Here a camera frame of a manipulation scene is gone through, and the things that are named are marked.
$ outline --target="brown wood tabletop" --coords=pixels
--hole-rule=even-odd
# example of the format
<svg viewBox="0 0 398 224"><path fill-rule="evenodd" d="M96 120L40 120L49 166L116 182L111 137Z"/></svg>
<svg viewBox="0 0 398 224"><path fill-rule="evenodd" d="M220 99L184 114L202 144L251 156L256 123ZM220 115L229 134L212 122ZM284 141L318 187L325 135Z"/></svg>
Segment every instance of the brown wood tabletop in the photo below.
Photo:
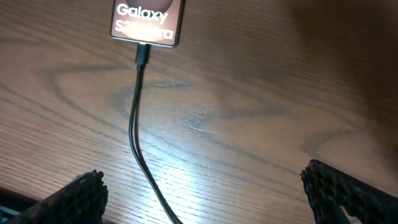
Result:
<svg viewBox="0 0 398 224"><path fill-rule="evenodd" d="M169 223L127 137L136 44L112 0L0 0L0 187L105 173L108 223ZM186 0L153 47L141 147L184 223L314 223L319 159L398 195L398 3Z"/></svg>

